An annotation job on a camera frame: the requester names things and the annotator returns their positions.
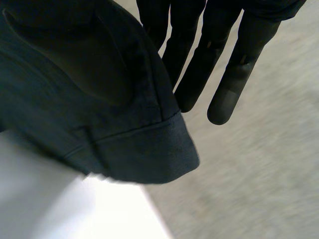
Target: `white surface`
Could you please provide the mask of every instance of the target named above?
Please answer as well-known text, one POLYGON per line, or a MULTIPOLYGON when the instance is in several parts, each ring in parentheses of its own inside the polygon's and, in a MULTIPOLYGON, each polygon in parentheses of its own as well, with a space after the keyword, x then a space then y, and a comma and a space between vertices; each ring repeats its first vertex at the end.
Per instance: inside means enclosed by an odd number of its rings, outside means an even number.
POLYGON ((142 187, 81 178, 0 134, 1 239, 168 239, 142 187))

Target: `black glove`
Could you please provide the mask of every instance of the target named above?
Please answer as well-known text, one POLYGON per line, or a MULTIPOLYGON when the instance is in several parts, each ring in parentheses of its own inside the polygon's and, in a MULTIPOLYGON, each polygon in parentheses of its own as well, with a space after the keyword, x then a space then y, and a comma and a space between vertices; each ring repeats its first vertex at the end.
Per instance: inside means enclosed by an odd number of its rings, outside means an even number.
POLYGON ((172 34, 163 62, 174 87, 194 41, 197 22, 205 8, 202 37, 178 85, 175 96, 182 112, 190 111, 218 61, 231 27, 242 9, 238 40, 225 74, 209 106, 208 119, 226 123, 264 46, 280 22, 294 17, 306 0, 137 0, 145 30, 159 49, 166 37, 171 8, 172 34))
POLYGON ((97 17, 102 0, 1 3, 12 30, 60 67, 82 91, 115 106, 129 102, 133 96, 129 68, 135 62, 125 62, 125 52, 119 50, 129 47, 126 39, 114 42, 107 23, 97 17))

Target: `gray carpet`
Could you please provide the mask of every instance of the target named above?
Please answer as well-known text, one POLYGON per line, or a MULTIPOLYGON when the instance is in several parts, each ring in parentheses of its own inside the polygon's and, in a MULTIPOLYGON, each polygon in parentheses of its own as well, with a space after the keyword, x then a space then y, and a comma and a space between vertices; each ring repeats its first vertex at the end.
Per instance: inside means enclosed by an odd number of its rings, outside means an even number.
MULTIPOLYGON (((117 1, 138 15, 134 0, 117 1)), ((236 41, 238 22, 233 27, 202 96, 184 115, 200 168, 148 187, 176 239, 319 238, 318 12, 319 1, 308 0, 282 23, 231 120, 215 126, 206 110, 236 41)))

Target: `glove finger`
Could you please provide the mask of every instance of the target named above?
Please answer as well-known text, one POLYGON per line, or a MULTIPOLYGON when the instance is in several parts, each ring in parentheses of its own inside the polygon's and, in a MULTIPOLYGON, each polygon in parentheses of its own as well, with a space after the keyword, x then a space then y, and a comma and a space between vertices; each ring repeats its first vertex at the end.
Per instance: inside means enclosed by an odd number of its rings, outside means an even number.
POLYGON ((219 1, 207 2, 199 45, 175 91, 176 100, 183 113, 190 111, 198 100, 224 50, 231 27, 240 11, 239 7, 229 7, 219 1))
POLYGON ((128 70, 99 20, 94 19, 88 28, 65 33, 22 26, 7 11, 3 14, 22 40, 60 67, 85 93, 115 106, 131 99, 128 70))
POLYGON ((172 0, 170 15, 172 34, 162 58, 174 87, 193 45, 198 19, 206 0, 172 0))
POLYGON ((221 125, 230 119, 259 55, 279 25, 244 12, 238 40, 208 108, 207 116, 213 124, 221 125))
POLYGON ((163 45, 168 27, 170 0, 137 0, 140 19, 156 49, 163 45))

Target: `dark fabric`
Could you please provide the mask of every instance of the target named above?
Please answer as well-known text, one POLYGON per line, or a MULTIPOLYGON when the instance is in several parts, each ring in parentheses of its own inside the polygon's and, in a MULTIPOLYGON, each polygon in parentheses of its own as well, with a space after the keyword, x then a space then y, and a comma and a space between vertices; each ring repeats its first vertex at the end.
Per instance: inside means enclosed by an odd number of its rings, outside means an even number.
POLYGON ((306 0, 243 0, 244 10, 271 21, 294 17, 306 0))
POLYGON ((142 55, 146 63, 135 67, 143 77, 134 78, 130 103, 113 107, 84 93, 48 58, 18 39, 1 17, 0 119, 5 128, 84 174, 138 183, 172 181, 199 161, 167 72, 139 23, 117 4, 103 2, 97 15, 107 23, 123 57, 129 61, 142 55), (123 37, 140 47, 127 49, 123 37))

